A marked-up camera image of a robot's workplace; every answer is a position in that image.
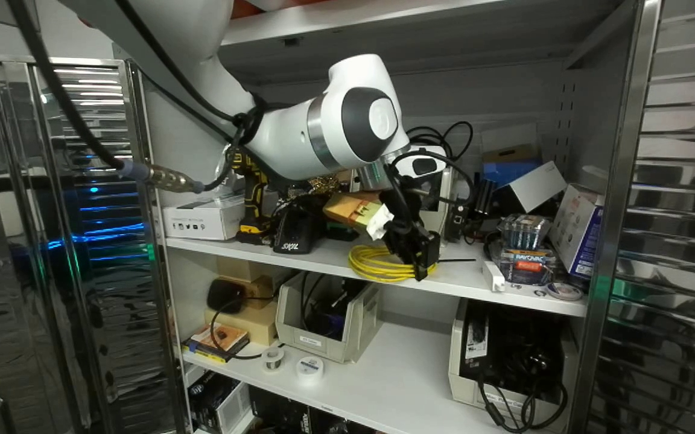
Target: cardboard box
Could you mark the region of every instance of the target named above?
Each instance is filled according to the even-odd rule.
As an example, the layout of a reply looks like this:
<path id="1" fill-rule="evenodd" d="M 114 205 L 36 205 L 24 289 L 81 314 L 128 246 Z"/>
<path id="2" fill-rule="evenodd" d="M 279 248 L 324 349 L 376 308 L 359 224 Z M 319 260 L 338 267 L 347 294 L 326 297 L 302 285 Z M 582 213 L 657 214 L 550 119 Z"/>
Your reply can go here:
<path id="1" fill-rule="evenodd" d="M 379 194 L 347 194 L 330 199 L 324 213 L 326 218 L 347 226 L 367 226 L 379 208 Z"/>
<path id="2" fill-rule="evenodd" d="M 604 199 L 567 187 L 559 213 L 550 226 L 550 241 L 569 276 L 593 276 L 600 219 Z"/>

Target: machine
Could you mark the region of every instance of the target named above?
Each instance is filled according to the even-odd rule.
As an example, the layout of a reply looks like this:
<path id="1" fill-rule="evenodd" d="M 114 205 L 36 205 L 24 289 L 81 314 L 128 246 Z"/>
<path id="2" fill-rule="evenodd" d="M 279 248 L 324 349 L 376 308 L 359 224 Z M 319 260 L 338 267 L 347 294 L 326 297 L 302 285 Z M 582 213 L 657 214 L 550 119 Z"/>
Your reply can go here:
<path id="1" fill-rule="evenodd" d="M 231 0 L 62 2 L 114 39 L 169 96 L 225 131 L 234 137 L 228 144 L 244 147 L 279 179 L 303 182 L 365 166 L 407 144 L 397 96 L 379 55 L 341 61 L 319 96 L 265 112 L 216 59 Z"/>
<path id="2" fill-rule="evenodd" d="M 479 301 L 460 301 L 448 338 L 452 399 L 484 407 L 506 431 L 564 431 L 577 348 L 564 324 Z"/>
<path id="3" fill-rule="evenodd" d="M 24 2 L 6 0 L 56 103 L 86 147 L 121 176 L 163 190 L 202 194 L 228 179 L 236 154 L 248 154 L 268 179 L 281 182 L 306 182 L 385 162 L 391 179 L 396 179 L 385 196 L 396 218 L 385 236 L 391 254 L 409 264 L 418 279 L 438 260 L 438 236 L 424 231 L 420 205 L 409 199 L 413 194 L 402 190 L 401 182 L 402 176 L 420 179 L 444 171 L 447 156 L 409 147 L 391 74 L 379 55 L 345 59 L 327 71 L 327 88 L 320 95 L 290 109 L 268 112 L 263 99 L 245 91 L 216 55 L 231 17 L 231 0 L 61 2 L 114 39 L 169 99 L 214 131 L 216 144 L 225 147 L 221 171 L 207 183 L 147 162 L 116 160 L 90 133 L 65 95 Z"/>

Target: electronic device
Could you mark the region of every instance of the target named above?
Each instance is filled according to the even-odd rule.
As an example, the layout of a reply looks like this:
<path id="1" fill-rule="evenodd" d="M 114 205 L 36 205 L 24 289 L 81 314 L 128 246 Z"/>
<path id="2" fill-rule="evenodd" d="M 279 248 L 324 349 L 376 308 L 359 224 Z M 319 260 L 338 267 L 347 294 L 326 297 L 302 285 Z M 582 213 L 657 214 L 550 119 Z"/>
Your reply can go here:
<path id="1" fill-rule="evenodd" d="M 573 358 L 573 341 L 555 316 L 460 301 L 448 341 L 452 395 L 484 407 L 505 430 L 513 430 L 513 412 L 520 426 L 564 431 Z"/>
<path id="2" fill-rule="evenodd" d="M 216 314 L 238 314 L 245 301 L 245 287 L 231 279 L 213 279 L 205 303 Z"/>
<path id="3" fill-rule="evenodd" d="M 275 224 L 273 250 L 312 254 L 326 231 L 324 202 L 308 196 L 292 201 Z"/>
<path id="4" fill-rule="evenodd" d="M 181 208 L 163 208 L 163 231 L 172 238 L 234 238 L 244 219 L 244 199 L 188 202 Z"/>
<path id="5" fill-rule="evenodd" d="M 600 221 L 604 199 L 567 187 L 550 241 L 572 278 L 589 279 L 593 276 Z"/>
<path id="6" fill-rule="evenodd" d="M 290 348 L 354 361 L 379 325 L 379 289 L 367 282 L 298 273 L 279 287 L 275 329 Z"/>
<path id="7" fill-rule="evenodd" d="M 234 7 L 231 0 L 61 2 L 75 9 L 84 24 L 117 44 L 141 74 L 191 120 L 213 131 L 221 147 L 221 170 L 207 183 L 145 160 L 117 160 L 94 137 L 69 95 L 62 89 L 29 7 L 18 0 L 6 0 L 12 20 L 56 103 L 98 162 L 116 170 L 123 179 L 173 194 L 205 194 L 231 179 L 236 154 L 248 154 L 252 164 L 265 171 L 269 187 L 277 182 L 306 182 L 371 162 L 396 166 L 406 160 L 413 174 L 444 170 L 430 152 L 407 152 L 409 137 L 401 123 L 402 114 L 396 88 L 383 61 L 374 54 L 351 55 L 330 65 L 327 88 L 314 99 L 269 112 L 265 102 L 245 91 L 220 61 L 221 36 Z M 245 229 L 256 231 L 263 226 L 242 224 L 238 234 L 245 236 Z"/>
<path id="8" fill-rule="evenodd" d="M 248 385 L 220 375 L 205 375 L 188 385 L 192 430 L 244 431 L 252 422 Z"/>
<path id="9" fill-rule="evenodd" d="M 444 234 L 444 224 L 448 218 L 452 179 L 452 170 L 444 170 L 438 174 L 415 182 L 418 189 L 424 194 L 420 205 L 420 219 L 430 231 Z"/>

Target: shelf unit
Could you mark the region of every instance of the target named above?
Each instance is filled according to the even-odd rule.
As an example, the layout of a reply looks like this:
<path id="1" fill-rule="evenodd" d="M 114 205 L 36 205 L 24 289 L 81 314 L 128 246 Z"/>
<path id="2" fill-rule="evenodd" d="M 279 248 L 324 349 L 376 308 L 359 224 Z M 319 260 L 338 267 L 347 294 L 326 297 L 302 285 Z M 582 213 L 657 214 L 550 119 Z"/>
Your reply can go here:
<path id="1" fill-rule="evenodd" d="M 479 431 L 499 434 L 488 412 L 454 402 L 447 384 L 448 335 L 383 324 L 354 365 L 326 361 L 320 384 L 302 385 L 287 348 L 287 365 L 268 371 L 260 360 L 214 361 L 184 354 L 184 361 L 225 375 L 252 388 L 389 434 Z"/>
<path id="2" fill-rule="evenodd" d="M 273 254 L 273 248 L 268 246 L 234 243 L 234 241 L 214 243 L 214 241 L 167 238 L 167 246 L 179 248 L 179 250 L 191 250 L 191 254 L 236 259 L 236 260 L 265 264 L 275 267 L 308 270 L 308 273 L 357 279 L 357 276 L 347 266 L 347 250 L 351 243 L 345 243 L 345 241 L 320 241 L 306 255 L 284 255 L 284 254 Z M 407 279 L 397 287 L 431 291 L 441 297 L 477 299 L 477 301 L 505 303 L 505 307 L 517 307 L 517 308 L 544 311 L 544 314 L 572 316 L 572 319 L 587 316 L 584 299 L 564 301 L 564 299 L 553 299 L 553 297 L 538 297 L 528 289 L 491 291 L 490 276 L 484 276 L 483 267 L 477 266 L 483 260 L 477 246 L 447 243 L 441 248 L 441 260 L 447 259 L 454 259 L 454 260 L 466 259 L 466 264 L 438 264 L 437 276 L 421 282 Z"/>
<path id="3" fill-rule="evenodd" d="M 256 17 L 234 20 L 221 47 L 252 44 L 265 39 L 287 39 L 326 30 L 345 30 L 357 24 L 385 24 L 401 20 L 421 20 L 441 12 L 496 6 L 505 0 L 327 0 L 306 7 L 284 7 Z"/>
<path id="4" fill-rule="evenodd" d="M 531 123 L 543 156 L 558 160 L 561 174 L 577 182 L 584 164 L 606 171 L 606 143 L 614 143 L 629 44 L 618 32 L 633 15 L 622 7 L 608 20 L 610 12 L 614 12 L 613 0 L 326 0 L 231 23 L 221 61 L 269 106 L 290 106 L 324 91 L 336 61 L 374 50 L 392 74 L 407 129 L 420 123 L 447 129 L 460 119 L 477 131 Z M 584 74 L 589 62 L 606 67 Z M 589 102 L 608 96 L 608 103 L 584 106 L 578 102 L 584 91 L 593 95 Z M 184 123 L 157 91 L 150 96 L 157 106 L 150 112 L 151 137 L 157 137 L 155 162 L 196 179 L 213 179 L 214 137 Z M 577 103 L 587 109 L 584 119 L 577 119 Z M 188 147 L 172 147 L 172 143 L 184 143 L 184 131 L 188 131 Z M 163 194 L 160 205 L 184 205 L 184 201 Z M 205 287 L 221 259 L 357 278 L 347 266 L 347 250 L 354 243 L 345 241 L 320 241 L 306 255 L 234 241 L 161 238 L 161 243 L 172 255 L 169 264 L 179 267 L 169 276 L 176 278 L 172 297 L 181 338 L 205 325 L 201 324 L 205 316 L 196 311 L 205 308 Z M 441 264 L 438 273 L 421 282 L 383 289 L 396 311 L 402 311 L 397 299 L 424 299 L 420 301 L 424 308 L 415 311 L 420 324 L 407 324 L 409 316 L 402 316 L 402 325 L 385 322 L 354 365 L 327 361 L 319 385 L 296 384 L 292 360 L 303 353 L 292 348 L 287 365 L 275 375 L 265 371 L 257 360 L 221 365 L 184 354 L 181 360 L 191 367 L 185 382 L 202 370 L 216 371 L 379 431 L 502 431 L 484 410 L 452 401 L 448 335 L 444 332 L 452 319 L 447 307 L 431 308 L 427 301 L 502 303 L 567 316 L 582 329 L 587 299 L 567 301 L 525 289 L 494 291 L 477 246 L 447 243 L 441 259 L 464 264 Z"/>

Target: black device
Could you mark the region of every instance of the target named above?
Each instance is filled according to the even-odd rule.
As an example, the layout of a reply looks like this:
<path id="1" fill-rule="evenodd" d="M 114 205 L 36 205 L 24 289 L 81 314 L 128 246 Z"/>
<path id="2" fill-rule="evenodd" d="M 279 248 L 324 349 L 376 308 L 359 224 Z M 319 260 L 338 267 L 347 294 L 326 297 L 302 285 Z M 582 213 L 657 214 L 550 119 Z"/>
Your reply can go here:
<path id="1" fill-rule="evenodd" d="M 484 349 L 473 358 L 466 353 L 471 343 L 464 343 L 460 377 L 477 382 L 484 410 L 496 426 L 525 431 L 544 430 L 559 420 L 567 407 L 567 388 L 561 385 L 564 324 L 544 314 L 468 303 L 466 329 L 473 331 L 473 335 L 464 332 L 464 341 L 484 343 Z M 496 406 L 505 402 L 488 399 L 488 385 L 525 395 L 513 422 L 506 422 L 496 410 Z M 538 399 L 558 402 L 558 410 L 540 422 L 535 420 Z"/>
<path id="2" fill-rule="evenodd" d="M 345 279 L 341 287 L 319 291 L 319 282 L 303 299 L 303 325 L 312 332 L 342 341 L 347 303 L 367 287 L 362 279 Z"/>
<path id="3" fill-rule="evenodd" d="M 216 314 L 238 314 L 245 301 L 245 287 L 231 279 L 213 279 L 205 303 Z"/>
<path id="4" fill-rule="evenodd" d="M 326 231 L 324 202 L 324 199 L 314 196 L 292 201 L 275 224 L 273 250 L 312 254 Z"/>
<path id="5" fill-rule="evenodd" d="M 456 201 L 448 205 L 444 221 L 444 241 L 458 241 L 471 226 L 471 211 L 466 201 Z"/>

